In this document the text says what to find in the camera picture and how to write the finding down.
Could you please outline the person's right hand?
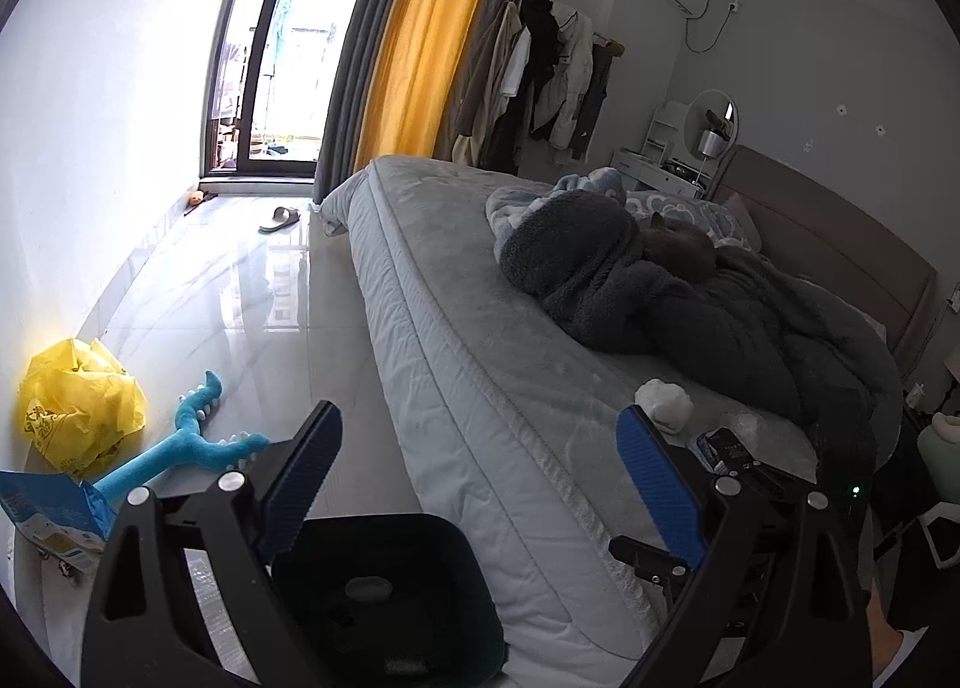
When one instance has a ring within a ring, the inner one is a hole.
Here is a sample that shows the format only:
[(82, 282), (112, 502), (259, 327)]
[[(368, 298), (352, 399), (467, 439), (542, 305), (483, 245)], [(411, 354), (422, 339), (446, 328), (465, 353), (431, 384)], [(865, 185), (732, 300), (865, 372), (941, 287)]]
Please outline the person's right hand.
[(880, 677), (889, 670), (896, 656), (900, 654), (905, 635), (885, 620), (880, 592), (875, 582), (871, 584), (871, 596), (867, 603), (867, 624), (871, 636), (872, 678), (875, 685), (878, 685)]

